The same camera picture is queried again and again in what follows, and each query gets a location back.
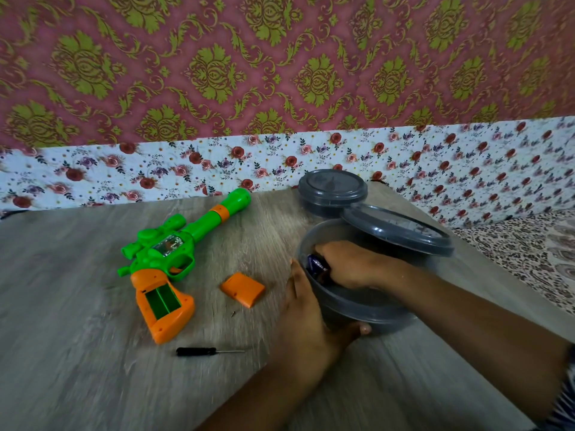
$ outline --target wallpaper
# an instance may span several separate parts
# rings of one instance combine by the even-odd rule
[[[0,145],[575,114],[573,10],[575,0],[0,0]]]
[[[170,115],[167,106],[160,110]],[[575,116],[4,148],[0,210],[283,189],[297,187],[306,172],[334,168],[388,184],[441,224],[472,226],[575,207],[574,154]]]

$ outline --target gray container lid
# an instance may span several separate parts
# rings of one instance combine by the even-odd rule
[[[347,207],[366,198],[367,183],[351,172],[317,169],[299,179],[298,191],[302,198],[318,206]]]
[[[435,256],[453,253],[447,233],[391,210],[354,203],[343,210],[341,217],[361,231],[394,245]]]

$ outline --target toy gun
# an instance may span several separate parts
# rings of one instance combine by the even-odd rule
[[[173,215],[158,228],[138,231],[137,241],[121,249],[128,260],[135,260],[119,268],[118,274],[131,274],[136,302],[157,344],[173,339],[196,309],[194,299],[174,288],[170,280],[181,280],[194,268],[195,245],[231,215],[245,209],[250,199],[248,190],[235,189],[196,222],[185,226],[182,215]]]

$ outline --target wooden table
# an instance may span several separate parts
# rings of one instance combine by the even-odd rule
[[[119,249],[140,229],[219,198],[18,214],[0,223],[0,424],[5,430],[187,430],[265,362],[288,260],[319,218],[295,191],[254,194],[250,207],[196,247],[177,287],[196,314],[156,346]],[[379,183],[368,202],[433,223]],[[447,280],[574,339],[573,319],[453,237]],[[267,286],[251,310],[219,284],[241,271]],[[242,355],[174,357],[178,346],[240,347]],[[530,421],[421,322],[353,344],[294,415],[297,430],[521,430]]]

